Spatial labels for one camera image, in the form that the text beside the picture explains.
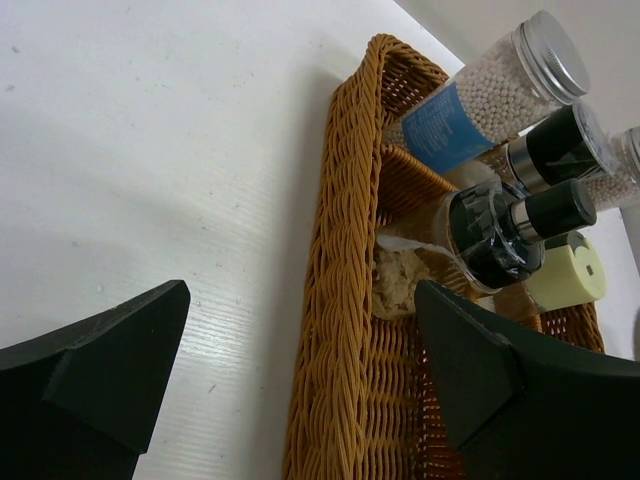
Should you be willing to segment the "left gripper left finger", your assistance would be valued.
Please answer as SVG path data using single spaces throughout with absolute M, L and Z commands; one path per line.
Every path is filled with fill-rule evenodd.
M 148 451 L 190 305 L 170 280 L 1 351 L 4 479 L 130 479 Z

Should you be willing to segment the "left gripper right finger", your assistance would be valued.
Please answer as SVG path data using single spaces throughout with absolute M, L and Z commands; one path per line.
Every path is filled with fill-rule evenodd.
M 471 479 L 635 479 L 639 366 L 422 281 L 419 331 L 449 444 Z

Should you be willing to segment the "yellow lid condiment bottle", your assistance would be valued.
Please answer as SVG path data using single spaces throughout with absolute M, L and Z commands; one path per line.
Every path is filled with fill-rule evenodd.
M 600 300 L 606 291 L 604 268 L 595 247 L 582 233 L 572 231 L 546 241 L 541 268 L 500 290 L 493 302 L 497 314 L 522 322 Z

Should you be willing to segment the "black knob grinder bottle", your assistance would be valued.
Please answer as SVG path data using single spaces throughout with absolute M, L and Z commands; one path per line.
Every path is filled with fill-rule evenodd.
M 596 220 L 575 179 L 530 195 L 490 180 L 441 196 L 378 229 L 373 314 L 388 321 L 414 315 L 422 280 L 471 300 L 490 297 L 538 272 L 546 241 Z

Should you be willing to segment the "glass top grinder bottle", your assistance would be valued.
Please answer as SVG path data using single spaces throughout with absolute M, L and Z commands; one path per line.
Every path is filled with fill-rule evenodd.
M 525 194 L 575 178 L 586 181 L 618 167 L 611 137 L 582 101 L 555 111 L 528 133 L 499 145 L 444 175 L 460 189 L 500 178 Z

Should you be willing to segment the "blue label jar silver lid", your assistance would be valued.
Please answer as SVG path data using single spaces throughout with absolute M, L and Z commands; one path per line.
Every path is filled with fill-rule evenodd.
M 590 87 L 574 42 L 540 10 L 387 126 L 383 140 L 444 174 L 575 103 Z

